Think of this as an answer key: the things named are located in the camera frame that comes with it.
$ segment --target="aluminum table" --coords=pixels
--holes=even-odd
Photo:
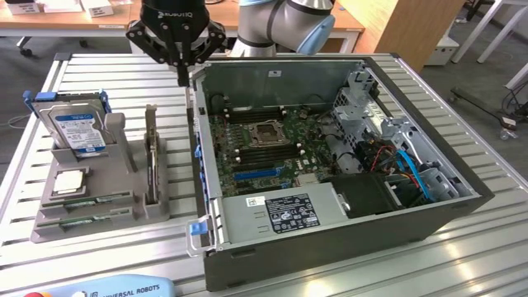
[[[52,159],[52,139],[32,116],[0,187],[0,295],[20,296],[121,273],[168,277],[178,296],[192,297],[528,294],[526,181],[402,60],[388,54],[372,58],[494,192],[478,210],[418,243],[209,293],[202,260],[185,252],[184,224],[196,217],[196,204],[184,89],[166,66],[144,55],[73,54],[69,61],[53,62],[42,91],[104,88],[113,110],[126,115],[129,139],[144,133],[145,104],[158,106],[158,132],[168,140],[170,218],[137,228],[30,243]],[[380,100],[393,114],[401,112],[384,90]]]

